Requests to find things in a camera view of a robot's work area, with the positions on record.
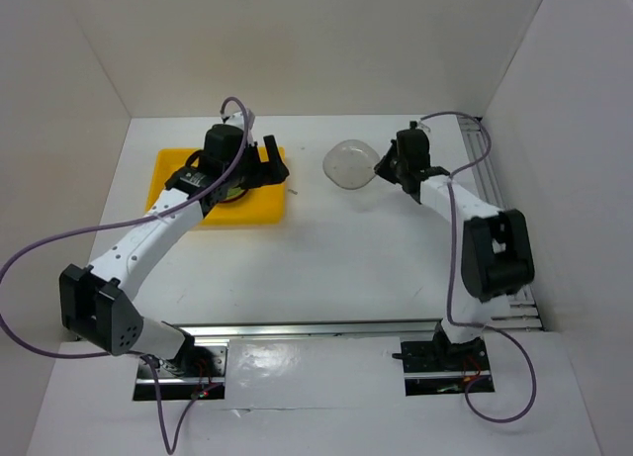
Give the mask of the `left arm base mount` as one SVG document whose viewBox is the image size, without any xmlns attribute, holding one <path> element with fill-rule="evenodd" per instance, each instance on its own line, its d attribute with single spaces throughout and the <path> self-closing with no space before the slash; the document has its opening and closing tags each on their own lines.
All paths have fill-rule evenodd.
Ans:
<svg viewBox="0 0 633 456">
<path fill-rule="evenodd" d="M 194 396 L 200 401 L 220 401 L 226 394 L 227 341 L 207 341 L 206 352 L 195 357 L 186 370 L 171 363 L 152 359 L 138 362 L 133 400 L 154 402 L 156 392 L 152 372 L 156 373 L 161 398 L 167 402 L 187 402 Z"/>
</svg>

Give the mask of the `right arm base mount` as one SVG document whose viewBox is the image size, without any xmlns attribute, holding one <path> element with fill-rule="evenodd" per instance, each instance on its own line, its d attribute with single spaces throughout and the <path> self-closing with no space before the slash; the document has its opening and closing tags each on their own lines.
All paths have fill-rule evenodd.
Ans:
<svg viewBox="0 0 633 456">
<path fill-rule="evenodd" d="M 463 394 L 472 384 L 472 393 L 493 393 L 494 379 L 484 341 L 449 349 L 438 339 L 402 341 L 392 358 L 402 364 L 407 397 Z"/>
</svg>

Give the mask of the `green plate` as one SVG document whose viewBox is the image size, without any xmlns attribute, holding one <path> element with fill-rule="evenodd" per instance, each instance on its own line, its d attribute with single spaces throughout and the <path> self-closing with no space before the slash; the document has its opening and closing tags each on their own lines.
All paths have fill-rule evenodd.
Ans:
<svg viewBox="0 0 633 456">
<path fill-rule="evenodd" d="M 222 200 L 222 204 L 229 204 L 240 200 L 248 193 L 248 190 L 241 188 L 233 188 L 227 192 L 226 197 Z"/>
</svg>

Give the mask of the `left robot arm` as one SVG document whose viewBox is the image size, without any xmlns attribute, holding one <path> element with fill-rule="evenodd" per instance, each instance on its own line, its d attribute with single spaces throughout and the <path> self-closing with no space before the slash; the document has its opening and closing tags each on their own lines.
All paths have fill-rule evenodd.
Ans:
<svg viewBox="0 0 633 456">
<path fill-rule="evenodd" d="M 285 182 L 289 170 L 273 136 L 249 142 L 245 129 L 212 126 L 203 148 L 193 151 L 166 180 L 141 224 L 107 252 L 59 276 L 61 322 L 65 328 L 113 356 L 146 354 L 174 376 L 210 361 L 181 327 L 143 316 L 134 299 L 147 276 L 190 229 L 200 224 L 231 191 L 250 192 Z"/>
</svg>

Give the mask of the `clear glass plate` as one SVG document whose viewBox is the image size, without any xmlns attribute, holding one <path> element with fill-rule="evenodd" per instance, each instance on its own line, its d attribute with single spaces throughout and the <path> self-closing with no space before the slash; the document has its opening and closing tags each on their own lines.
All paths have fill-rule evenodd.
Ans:
<svg viewBox="0 0 633 456">
<path fill-rule="evenodd" d="M 337 187 L 358 190 L 375 177 L 375 166 L 380 161 L 377 151 L 358 139 L 344 140 L 335 145 L 323 158 L 322 170 Z"/>
</svg>

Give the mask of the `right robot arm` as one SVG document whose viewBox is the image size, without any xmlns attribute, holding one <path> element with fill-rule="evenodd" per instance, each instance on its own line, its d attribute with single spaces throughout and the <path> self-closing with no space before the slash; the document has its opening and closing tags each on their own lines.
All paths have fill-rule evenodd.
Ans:
<svg viewBox="0 0 633 456">
<path fill-rule="evenodd" d="M 455 368 L 466 356 L 465 345 L 491 322 L 492 301 L 515 295 L 534 280 L 525 216 L 485 202 L 457 184 L 448 170 L 433 166 L 430 140 L 416 124 L 396 133 L 375 173 L 449 223 L 446 313 L 431 356 L 439 367 Z"/>
</svg>

